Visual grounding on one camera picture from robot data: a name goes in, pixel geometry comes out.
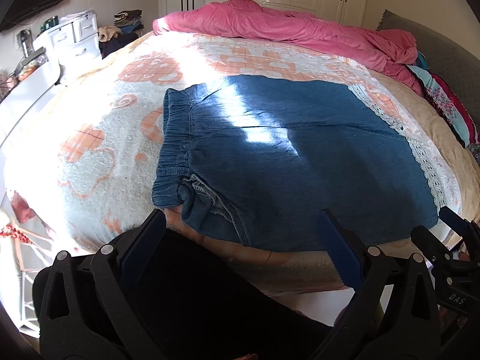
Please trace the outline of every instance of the white lace trim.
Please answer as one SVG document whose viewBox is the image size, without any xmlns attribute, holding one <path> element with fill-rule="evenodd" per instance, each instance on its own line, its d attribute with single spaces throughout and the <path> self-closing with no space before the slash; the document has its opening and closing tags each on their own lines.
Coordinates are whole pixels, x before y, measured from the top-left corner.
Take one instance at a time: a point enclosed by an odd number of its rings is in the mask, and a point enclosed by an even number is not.
<svg viewBox="0 0 480 360">
<path fill-rule="evenodd" d="M 412 149 L 413 156 L 415 160 L 420 164 L 425 178 L 427 179 L 428 186 L 430 187 L 431 194 L 433 195 L 433 200 L 437 206 L 437 210 L 440 210 L 440 207 L 446 206 L 445 195 L 442 190 L 442 185 L 439 178 L 435 172 L 434 167 L 430 162 L 430 157 L 424 149 L 423 143 L 418 142 L 417 140 L 411 139 L 405 134 L 406 126 L 404 126 L 396 117 L 387 115 L 383 109 L 381 109 L 371 97 L 368 95 L 364 86 L 361 84 L 349 85 L 349 89 L 357 96 L 369 109 L 371 109 L 377 116 L 379 116 L 383 121 L 388 123 L 388 125 L 398 132 L 401 136 L 405 137 L 406 141 L 409 143 L 410 148 Z"/>
</svg>

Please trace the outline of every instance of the silver bolt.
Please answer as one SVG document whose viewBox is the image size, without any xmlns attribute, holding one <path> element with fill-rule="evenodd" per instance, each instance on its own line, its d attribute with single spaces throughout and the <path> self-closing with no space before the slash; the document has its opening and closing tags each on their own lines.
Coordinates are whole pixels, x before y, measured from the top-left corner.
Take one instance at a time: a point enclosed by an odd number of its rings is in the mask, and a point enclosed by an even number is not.
<svg viewBox="0 0 480 360">
<path fill-rule="evenodd" d="M 378 249 L 376 246 L 371 246 L 368 248 L 368 254 L 372 256 L 379 256 L 380 255 L 380 249 Z"/>
<path fill-rule="evenodd" d="M 414 259 L 417 263 L 423 263 L 423 256 L 422 256 L 420 253 L 414 253 L 414 254 L 413 254 L 413 259 Z"/>
<path fill-rule="evenodd" d="M 57 254 L 57 260 L 62 261 L 64 259 L 66 259 L 67 255 L 68 255 L 68 253 L 66 251 L 62 250 L 61 252 L 59 252 Z"/>
<path fill-rule="evenodd" d="M 110 244 L 106 244 L 102 246 L 102 249 L 100 249 L 100 253 L 102 254 L 110 254 L 113 251 L 113 246 Z"/>
</svg>

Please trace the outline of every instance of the pink comforter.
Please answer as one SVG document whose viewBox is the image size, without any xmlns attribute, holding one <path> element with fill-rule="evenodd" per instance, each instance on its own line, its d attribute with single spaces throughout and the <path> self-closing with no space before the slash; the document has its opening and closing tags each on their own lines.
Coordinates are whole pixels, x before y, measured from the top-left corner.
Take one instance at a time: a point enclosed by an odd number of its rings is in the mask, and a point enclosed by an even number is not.
<svg viewBox="0 0 480 360">
<path fill-rule="evenodd" d="M 423 96 L 420 83 L 404 66 L 417 59 L 413 35 L 402 30 L 373 31 L 342 26 L 296 11 L 262 8 L 252 0 L 210 3 L 188 12 L 173 12 L 153 22 L 165 31 L 197 32 L 226 38 L 292 43 L 326 54 L 354 59 Z"/>
</svg>

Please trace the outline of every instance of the door handle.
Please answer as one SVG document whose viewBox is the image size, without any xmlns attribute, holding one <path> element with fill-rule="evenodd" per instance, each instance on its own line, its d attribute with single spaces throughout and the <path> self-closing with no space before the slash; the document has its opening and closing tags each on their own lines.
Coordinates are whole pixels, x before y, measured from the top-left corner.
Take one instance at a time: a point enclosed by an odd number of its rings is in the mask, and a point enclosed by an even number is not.
<svg viewBox="0 0 480 360">
<path fill-rule="evenodd" d="M 87 49 L 84 47 L 80 52 L 75 54 L 75 56 L 81 56 L 85 51 L 87 51 Z"/>
</svg>

